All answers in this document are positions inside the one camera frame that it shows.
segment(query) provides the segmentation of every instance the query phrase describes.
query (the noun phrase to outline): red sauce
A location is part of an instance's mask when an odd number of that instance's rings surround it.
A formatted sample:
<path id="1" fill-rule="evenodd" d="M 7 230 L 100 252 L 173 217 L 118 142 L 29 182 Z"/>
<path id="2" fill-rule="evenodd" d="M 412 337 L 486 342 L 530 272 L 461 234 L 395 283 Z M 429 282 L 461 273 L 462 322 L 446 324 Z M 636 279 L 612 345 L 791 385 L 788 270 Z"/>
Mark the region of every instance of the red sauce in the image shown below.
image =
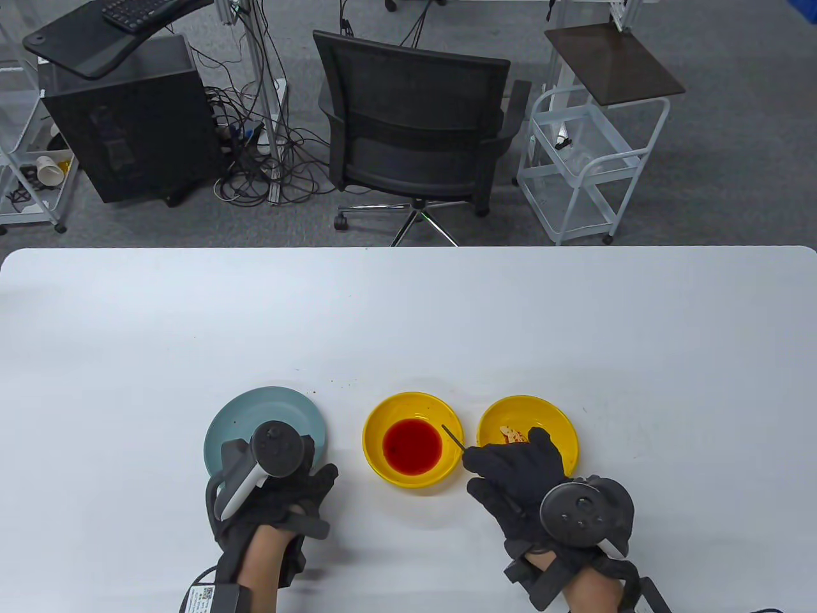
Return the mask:
<path id="1" fill-rule="evenodd" d="M 403 419 L 386 431 L 383 454 L 397 472 L 414 477 L 437 465 L 443 455 L 443 440 L 428 422 Z"/>

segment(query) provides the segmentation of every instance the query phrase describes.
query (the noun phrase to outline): forearm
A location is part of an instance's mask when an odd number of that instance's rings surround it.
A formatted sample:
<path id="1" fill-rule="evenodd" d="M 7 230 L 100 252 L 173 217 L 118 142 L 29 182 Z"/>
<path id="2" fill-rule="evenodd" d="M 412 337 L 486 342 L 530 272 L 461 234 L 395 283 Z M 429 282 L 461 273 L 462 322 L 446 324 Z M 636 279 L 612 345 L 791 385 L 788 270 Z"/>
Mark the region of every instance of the forearm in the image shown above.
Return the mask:
<path id="1" fill-rule="evenodd" d="M 546 570 L 556 559 L 553 552 L 528 554 L 525 557 L 539 570 Z M 562 593 L 571 613 L 617 613 L 623 588 L 616 579 L 605 577 L 593 568 L 585 568 Z"/>
<path id="2" fill-rule="evenodd" d="M 251 613 L 275 613 L 283 554 L 291 538 L 271 526 L 258 527 L 238 578 L 252 592 Z"/>

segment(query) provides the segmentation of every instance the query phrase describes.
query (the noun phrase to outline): white metal shelf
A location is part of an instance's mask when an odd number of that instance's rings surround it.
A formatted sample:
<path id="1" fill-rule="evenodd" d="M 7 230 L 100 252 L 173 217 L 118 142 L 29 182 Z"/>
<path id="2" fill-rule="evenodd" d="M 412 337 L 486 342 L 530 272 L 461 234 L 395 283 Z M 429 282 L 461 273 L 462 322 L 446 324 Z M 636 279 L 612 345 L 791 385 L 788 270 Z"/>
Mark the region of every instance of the white metal shelf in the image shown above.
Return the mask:
<path id="1" fill-rule="evenodd" d="M 46 122 L 47 112 L 40 103 L 36 69 L 14 35 L 21 31 L 20 23 L 31 22 L 34 15 L 25 4 L 20 6 L 10 2 L 3 8 L 6 10 L 0 15 L 3 19 L 0 21 L 0 45 L 8 50 L 11 58 L 3 57 L 0 69 L 0 234 L 5 234 L 6 224 L 45 221 L 57 231 L 65 231 L 60 217 L 73 189 L 78 164 L 70 150 L 45 151 L 45 142 L 38 145 L 38 141 L 43 140 L 43 131 L 47 136 L 53 122 Z M 9 12 L 9 8 L 15 8 L 17 13 Z M 21 170 L 25 166 L 34 166 L 41 155 L 47 155 L 57 163 L 69 161 L 65 179 L 54 190 L 35 190 Z M 30 200 L 12 203 L 9 194 L 17 186 L 23 186 L 29 192 Z"/>
<path id="2" fill-rule="evenodd" d="M 571 94 L 585 92 L 583 85 L 557 87 L 534 103 L 528 127 L 528 146 L 516 180 L 547 235 L 557 245 L 580 236 L 618 229 L 641 172 L 669 115 L 669 100 L 627 102 L 622 108 L 659 102 L 661 115 L 646 146 L 630 146 L 601 108 L 587 95 L 583 105 L 544 110 L 553 98 L 565 104 Z M 597 187 L 600 183 L 629 180 L 618 211 Z"/>

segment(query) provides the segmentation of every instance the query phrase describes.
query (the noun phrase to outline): chrome chair leg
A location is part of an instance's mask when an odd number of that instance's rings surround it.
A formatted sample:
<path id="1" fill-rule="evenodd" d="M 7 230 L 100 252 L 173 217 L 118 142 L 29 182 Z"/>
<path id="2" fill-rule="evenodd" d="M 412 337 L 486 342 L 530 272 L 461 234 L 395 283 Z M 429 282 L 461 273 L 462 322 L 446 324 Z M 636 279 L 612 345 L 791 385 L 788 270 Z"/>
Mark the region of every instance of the chrome chair leg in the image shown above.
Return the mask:
<path id="1" fill-rule="evenodd" d="M 406 221 L 403 224 L 403 227 L 400 228 L 400 232 L 398 232 L 395 239 L 393 241 L 391 241 L 391 246 L 392 247 L 397 247 L 397 245 L 399 245 L 400 243 L 403 242 L 403 239 L 405 238 L 406 233 L 409 231 L 409 228 L 414 223 L 414 218 L 416 216 L 417 216 L 417 209 L 413 208 L 412 212 L 408 214 L 408 217 L 406 217 Z"/>
<path id="2" fill-rule="evenodd" d="M 426 205 L 426 208 L 442 208 L 442 207 L 450 207 L 459 204 L 469 204 L 466 200 L 459 200 L 457 202 L 430 202 Z"/>
<path id="3" fill-rule="evenodd" d="M 448 232 L 446 232 L 439 223 L 437 223 L 437 220 L 434 219 L 430 215 L 430 213 L 427 213 L 426 211 L 421 211 L 420 214 L 424 218 L 426 218 L 426 221 L 428 221 L 434 227 L 434 229 L 437 230 L 440 234 L 442 234 L 442 236 L 445 237 L 454 247 L 459 247 L 457 241 L 451 238 L 451 235 Z"/>
<path id="4" fill-rule="evenodd" d="M 340 213 L 352 211 L 404 211 L 411 208 L 411 204 L 342 204 L 337 207 Z"/>

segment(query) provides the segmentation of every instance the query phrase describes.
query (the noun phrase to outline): chair base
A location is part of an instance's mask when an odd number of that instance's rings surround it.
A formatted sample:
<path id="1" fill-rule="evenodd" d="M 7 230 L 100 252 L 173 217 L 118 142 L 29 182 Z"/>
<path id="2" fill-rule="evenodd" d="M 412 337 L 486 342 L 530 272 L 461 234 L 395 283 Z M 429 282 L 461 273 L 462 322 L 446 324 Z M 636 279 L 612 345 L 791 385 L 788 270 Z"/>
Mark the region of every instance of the chair base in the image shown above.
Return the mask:
<path id="1" fill-rule="evenodd" d="M 345 213 L 360 213 L 363 211 L 408 211 L 403 226 L 391 241 L 392 247 L 397 247 L 403 242 L 403 239 L 408 234 L 411 226 L 418 221 L 427 221 L 432 228 L 448 240 L 451 245 L 458 247 L 457 241 L 443 228 L 436 219 L 429 213 L 429 209 L 450 207 L 455 204 L 468 204 L 465 200 L 457 202 L 427 202 L 425 200 L 413 200 L 406 204 L 352 204 L 348 206 L 340 206 L 337 208 L 337 215 L 335 216 L 335 230 L 344 231 L 349 230 L 349 220 L 346 219 Z"/>

